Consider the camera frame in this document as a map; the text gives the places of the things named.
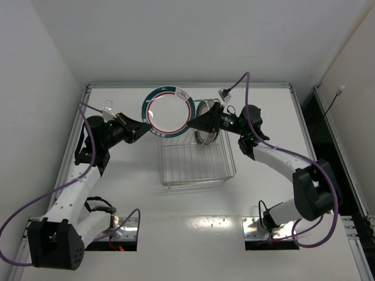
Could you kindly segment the white plate teal rim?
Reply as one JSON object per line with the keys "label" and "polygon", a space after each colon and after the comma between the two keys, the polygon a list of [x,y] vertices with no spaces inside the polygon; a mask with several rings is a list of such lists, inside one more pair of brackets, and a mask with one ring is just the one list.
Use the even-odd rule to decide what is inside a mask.
{"label": "white plate teal rim", "polygon": [[[208,108],[211,109],[211,107],[214,105],[214,103],[215,103],[214,100],[208,100],[207,101]],[[209,133],[204,144],[209,145],[212,142],[214,142],[216,140],[216,138],[217,138],[217,133]]]}

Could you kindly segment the green red striped plate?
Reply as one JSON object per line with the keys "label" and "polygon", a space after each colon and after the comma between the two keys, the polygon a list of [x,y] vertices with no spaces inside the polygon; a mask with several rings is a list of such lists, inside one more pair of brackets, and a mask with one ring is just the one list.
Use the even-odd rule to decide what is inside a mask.
{"label": "green red striped plate", "polygon": [[[203,100],[203,101],[199,102],[199,104],[197,106],[197,110],[196,110],[196,117],[199,118],[201,115],[204,115],[207,111],[209,111],[207,101]],[[205,145],[204,143],[205,143],[205,140],[206,140],[208,134],[212,133],[212,132],[206,132],[206,131],[201,130],[202,128],[206,128],[206,129],[208,128],[207,122],[199,121],[198,124],[199,124],[200,129],[195,131],[196,143],[198,145]]]}
{"label": "green red striped plate", "polygon": [[142,121],[160,138],[175,138],[188,131],[196,116],[194,99],[183,89],[165,85],[151,91],[141,107]]}

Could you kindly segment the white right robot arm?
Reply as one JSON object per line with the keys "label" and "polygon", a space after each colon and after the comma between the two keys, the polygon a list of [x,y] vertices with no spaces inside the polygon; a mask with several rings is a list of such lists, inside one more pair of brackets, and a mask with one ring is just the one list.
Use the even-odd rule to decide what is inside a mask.
{"label": "white right robot arm", "polygon": [[258,220],[264,231],[273,232],[290,221],[314,221],[329,211],[333,211],[333,223],[337,223],[342,194],[331,165],[323,159],[314,162],[269,144],[269,137],[261,130],[263,120],[258,107],[246,105],[236,116],[225,113],[223,106],[215,102],[206,113],[187,124],[198,131],[221,130],[239,135],[238,145],[244,155],[267,165],[292,183],[293,198],[265,209]]}

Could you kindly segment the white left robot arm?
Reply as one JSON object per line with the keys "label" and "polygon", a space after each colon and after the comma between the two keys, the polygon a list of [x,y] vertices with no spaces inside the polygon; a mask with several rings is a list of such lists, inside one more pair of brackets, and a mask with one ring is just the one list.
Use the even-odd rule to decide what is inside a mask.
{"label": "white left robot arm", "polygon": [[102,232],[111,228],[114,207],[94,207],[87,218],[79,216],[88,195],[110,160],[109,150],[120,142],[132,144],[151,129],[122,113],[106,121],[87,118],[74,151],[73,183],[62,189],[50,210],[27,231],[32,265],[36,268],[76,270],[84,251]]}

